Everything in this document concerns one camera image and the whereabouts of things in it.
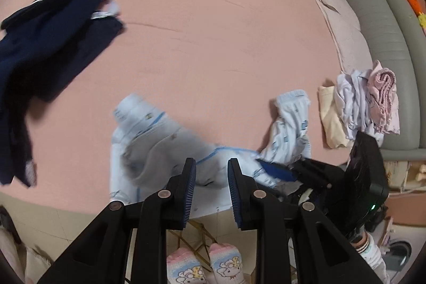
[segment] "pink bed sheet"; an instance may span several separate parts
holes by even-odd
[[[0,0],[0,19],[32,0]],[[114,107],[135,92],[206,141],[259,149],[275,117],[271,100],[305,89],[315,159],[329,150],[317,88],[339,73],[336,48],[315,0],[116,0],[126,31],[27,123],[38,185],[1,191],[59,209],[98,213],[109,200]]]

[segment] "navy pants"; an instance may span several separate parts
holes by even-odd
[[[25,114],[52,101],[117,36],[115,17],[90,19],[102,0],[35,0],[5,19],[0,41],[0,183],[27,186],[32,162]]]

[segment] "pink folded cloth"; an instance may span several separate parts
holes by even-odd
[[[396,81],[392,70],[374,61],[367,87],[371,95],[371,119],[374,128],[382,134],[400,133]]]

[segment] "tiled floor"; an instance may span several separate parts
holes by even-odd
[[[56,260],[67,246],[93,220],[95,215],[68,212],[24,202],[0,192],[0,205],[9,211],[23,242],[40,253]],[[240,231],[232,210],[197,219],[219,243],[237,246],[242,255],[244,272],[251,273],[256,264],[256,232]],[[192,226],[184,230],[184,238],[191,244],[199,243],[199,233]],[[167,237],[167,252],[176,249],[177,239]]]

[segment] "person's foot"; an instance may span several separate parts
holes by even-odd
[[[13,224],[13,220],[4,206],[0,206],[0,226],[3,226],[12,234],[16,244],[22,243],[21,238],[18,235],[18,231],[16,231],[15,224]]]

